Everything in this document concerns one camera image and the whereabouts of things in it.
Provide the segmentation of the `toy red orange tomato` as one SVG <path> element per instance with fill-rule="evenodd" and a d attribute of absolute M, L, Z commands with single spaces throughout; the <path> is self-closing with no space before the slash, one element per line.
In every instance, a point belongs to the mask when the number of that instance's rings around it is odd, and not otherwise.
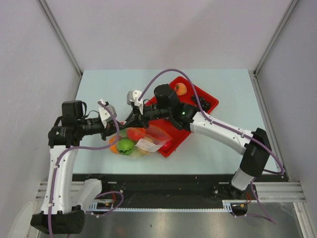
<path fill-rule="evenodd" d="M 140 139 L 143 139 L 146 135 L 146 130 L 144 128 L 127 128 L 126 129 L 126 135 L 128 139 L 133 141 L 139 141 Z"/>

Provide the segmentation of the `clear zip top bag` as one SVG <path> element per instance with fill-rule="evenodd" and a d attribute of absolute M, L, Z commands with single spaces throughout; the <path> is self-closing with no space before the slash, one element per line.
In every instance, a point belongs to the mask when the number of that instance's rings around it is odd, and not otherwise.
<path fill-rule="evenodd" d="M 168 148 L 172 143 L 172 137 L 160 127 L 151 124 L 148 128 L 130 127 L 120 132 L 117 142 L 116 135 L 112 136 L 108 143 L 110 150 L 117 155 L 140 159 L 144 156 Z"/>

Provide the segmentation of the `toy orange tangerine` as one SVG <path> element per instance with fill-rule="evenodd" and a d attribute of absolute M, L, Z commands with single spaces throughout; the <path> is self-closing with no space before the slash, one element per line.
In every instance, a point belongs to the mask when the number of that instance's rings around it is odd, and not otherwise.
<path fill-rule="evenodd" d="M 115 140 L 116 140 L 116 137 L 115 137 L 115 136 L 111 137 L 111 138 L 109 139 L 109 144 L 112 144 Z M 119 151 L 118 151 L 118 149 L 117 149 L 117 147 L 116 147 L 116 144 L 113 144 L 112 146 L 110 146 L 109 149 L 110 149 L 110 151 L 111 151 L 112 153 L 114 153 L 114 154 L 119 154 Z"/>

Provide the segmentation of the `toy whole watermelon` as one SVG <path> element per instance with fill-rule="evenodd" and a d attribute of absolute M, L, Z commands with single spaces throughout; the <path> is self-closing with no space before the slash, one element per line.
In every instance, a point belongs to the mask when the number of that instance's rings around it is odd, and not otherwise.
<path fill-rule="evenodd" d="M 116 147 L 120 154 L 122 155 L 131 155 L 134 151 L 135 143 L 134 141 L 124 138 L 117 142 Z"/>

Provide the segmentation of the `toy peach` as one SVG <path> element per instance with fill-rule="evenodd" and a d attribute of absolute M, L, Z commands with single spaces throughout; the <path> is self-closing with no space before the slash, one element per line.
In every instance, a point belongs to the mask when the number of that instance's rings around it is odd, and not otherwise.
<path fill-rule="evenodd" d="M 177 96 L 183 96 L 187 93 L 187 87 L 184 83 L 176 83 L 174 86 L 174 91 Z"/>

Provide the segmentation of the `toy yellow orange mango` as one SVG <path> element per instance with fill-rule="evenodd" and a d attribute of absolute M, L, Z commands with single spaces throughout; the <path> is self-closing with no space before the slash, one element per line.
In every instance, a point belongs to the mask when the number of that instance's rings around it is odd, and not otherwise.
<path fill-rule="evenodd" d="M 140 139 L 135 146 L 145 155 L 152 153 L 155 149 L 155 144 L 150 138 L 147 137 Z"/>

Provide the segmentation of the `toy green cabbage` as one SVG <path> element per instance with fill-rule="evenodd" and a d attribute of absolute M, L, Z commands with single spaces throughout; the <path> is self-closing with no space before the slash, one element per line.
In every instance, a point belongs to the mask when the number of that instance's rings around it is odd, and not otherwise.
<path fill-rule="evenodd" d="M 134 148 L 132 153 L 129 155 L 129 157 L 134 159 L 134 160 L 140 159 L 144 156 L 145 156 L 145 154 L 142 151 L 140 151 L 138 148 Z"/>

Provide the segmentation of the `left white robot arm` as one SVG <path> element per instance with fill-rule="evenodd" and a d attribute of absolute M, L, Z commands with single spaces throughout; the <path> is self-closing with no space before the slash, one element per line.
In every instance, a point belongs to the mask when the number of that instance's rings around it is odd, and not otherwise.
<path fill-rule="evenodd" d="M 85 214 L 93 200 L 110 194 L 107 183 L 90 178 L 71 196 L 73 168 L 78 151 L 106 149 L 105 146 L 81 146 L 83 137 L 95 134 L 106 137 L 111 131 L 119 133 L 114 107 L 104 100 L 99 100 L 98 104 L 98 117 L 89 118 L 86 115 L 87 105 L 83 101 L 62 103 L 62 115 L 48 133 L 50 170 L 46 194 L 40 212 L 32 216 L 30 224 L 50 237 L 81 233 Z"/>

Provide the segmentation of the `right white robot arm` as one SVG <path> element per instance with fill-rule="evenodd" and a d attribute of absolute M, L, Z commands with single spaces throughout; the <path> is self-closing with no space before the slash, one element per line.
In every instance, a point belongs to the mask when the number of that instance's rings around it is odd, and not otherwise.
<path fill-rule="evenodd" d="M 217 120 L 198 107 L 181 102 L 167 84 L 157 86 L 154 95 L 157 102 L 146 106 L 141 91 L 128 92 L 127 104 L 132 112 L 125 127 L 148 127 L 152 120 L 166 119 L 177 130 L 202 134 L 230 147 L 242 155 L 242 160 L 225 190 L 226 196 L 240 199 L 245 195 L 250 182 L 262 175 L 271 154 L 267 133 L 261 128 L 249 131 Z"/>

